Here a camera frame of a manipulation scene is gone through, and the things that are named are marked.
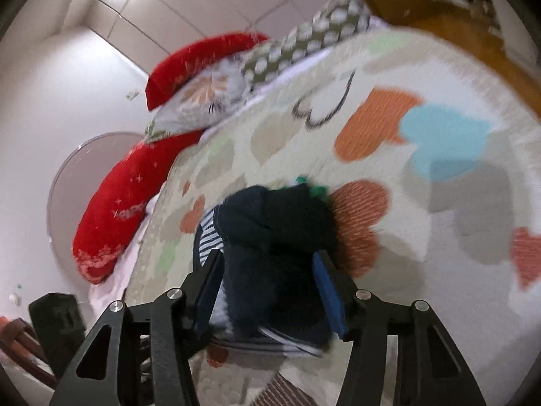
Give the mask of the grey floral pillow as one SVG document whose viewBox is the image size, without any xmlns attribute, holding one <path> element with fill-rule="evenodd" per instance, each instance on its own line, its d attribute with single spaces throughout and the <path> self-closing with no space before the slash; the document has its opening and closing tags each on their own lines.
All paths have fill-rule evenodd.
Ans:
<svg viewBox="0 0 541 406">
<path fill-rule="evenodd" d="M 221 59 L 184 84 L 158 108 L 146 129 L 145 141 L 205 130 L 233 115 L 247 93 L 241 72 L 243 58 L 238 53 Z"/>
</svg>

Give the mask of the white wall switch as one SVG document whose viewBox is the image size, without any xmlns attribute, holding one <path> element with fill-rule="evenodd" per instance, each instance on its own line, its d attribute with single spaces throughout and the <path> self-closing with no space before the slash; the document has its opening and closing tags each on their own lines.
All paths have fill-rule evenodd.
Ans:
<svg viewBox="0 0 541 406">
<path fill-rule="evenodd" d="M 132 90 L 129 93 L 126 94 L 126 99 L 128 101 L 132 101 L 139 95 L 139 90 Z"/>
</svg>

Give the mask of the heart patterned quilt bedspread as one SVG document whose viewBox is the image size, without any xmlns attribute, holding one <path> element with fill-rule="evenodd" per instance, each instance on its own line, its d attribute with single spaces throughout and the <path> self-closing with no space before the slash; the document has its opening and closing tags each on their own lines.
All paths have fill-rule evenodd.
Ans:
<svg viewBox="0 0 541 406">
<path fill-rule="evenodd" d="M 336 199 L 358 286 L 426 300 L 485 401 L 518 404 L 540 371 L 540 124 L 505 81 L 415 30 L 327 50 L 177 157 L 127 301 L 181 284 L 205 211 L 299 177 Z"/>
</svg>

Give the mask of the olive white patterned bolster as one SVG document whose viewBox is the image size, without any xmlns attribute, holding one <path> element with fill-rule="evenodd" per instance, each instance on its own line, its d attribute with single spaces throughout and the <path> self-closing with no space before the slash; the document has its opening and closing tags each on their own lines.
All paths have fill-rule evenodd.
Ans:
<svg viewBox="0 0 541 406">
<path fill-rule="evenodd" d="M 298 62 L 367 31 L 371 11 L 358 0 L 332 0 L 313 19 L 279 40 L 266 40 L 250 50 L 240 67 L 247 87 L 267 84 Z"/>
</svg>

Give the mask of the round pale headboard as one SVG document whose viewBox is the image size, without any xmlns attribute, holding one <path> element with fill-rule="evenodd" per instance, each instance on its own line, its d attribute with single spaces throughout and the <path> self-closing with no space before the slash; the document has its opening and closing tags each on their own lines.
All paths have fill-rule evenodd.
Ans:
<svg viewBox="0 0 541 406">
<path fill-rule="evenodd" d="M 72 241 L 81 217 L 104 177 L 141 140 L 142 135 L 135 132 L 112 132 L 85 141 L 65 159 L 50 186 L 46 214 L 49 246 L 76 292 L 86 294 L 90 287 L 72 257 Z"/>
</svg>

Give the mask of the glossy white wardrobe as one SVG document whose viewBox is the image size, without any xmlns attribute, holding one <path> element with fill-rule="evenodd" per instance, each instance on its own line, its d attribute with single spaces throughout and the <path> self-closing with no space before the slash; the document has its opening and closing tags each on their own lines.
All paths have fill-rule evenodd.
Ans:
<svg viewBox="0 0 541 406">
<path fill-rule="evenodd" d="M 144 72 L 196 40 L 255 30 L 279 39 L 329 0 L 95 0 L 94 33 Z"/>
</svg>

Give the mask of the navy striped pants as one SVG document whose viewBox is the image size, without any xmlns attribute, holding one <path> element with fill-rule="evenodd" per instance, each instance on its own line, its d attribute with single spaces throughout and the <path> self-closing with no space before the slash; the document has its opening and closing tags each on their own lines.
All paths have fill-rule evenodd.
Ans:
<svg viewBox="0 0 541 406">
<path fill-rule="evenodd" d="M 298 177 L 278 189 L 255 185 L 229 195 L 196 226 L 193 268 L 214 250 L 225 260 L 209 321 L 215 343 L 259 354 L 324 354 L 332 330 L 313 256 L 337 250 L 325 186 Z"/>
</svg>

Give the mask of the long red pillow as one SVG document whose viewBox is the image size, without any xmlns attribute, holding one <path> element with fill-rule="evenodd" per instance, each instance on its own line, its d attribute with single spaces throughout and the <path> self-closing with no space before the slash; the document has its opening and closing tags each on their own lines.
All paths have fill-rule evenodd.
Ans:
<svg viewBox="0 0 541 406">
<path fill-rule="evenodd" d="M 148 77 L 148 110 L 164 106 L 206 67 L 250 50 L 268 38 L 259 32 L 229 32 L 177 50 Z M 147 203 L 166 181 L 177 155 L 198 143 L 206 128 L 189 126 L 186 131 L 155 142 L 142 140 L 103 179 L 72 242 L 72 256 L 87 282 L 97 285 L 113 273 L 116 261 L 144 218 Z"/>
</svg>

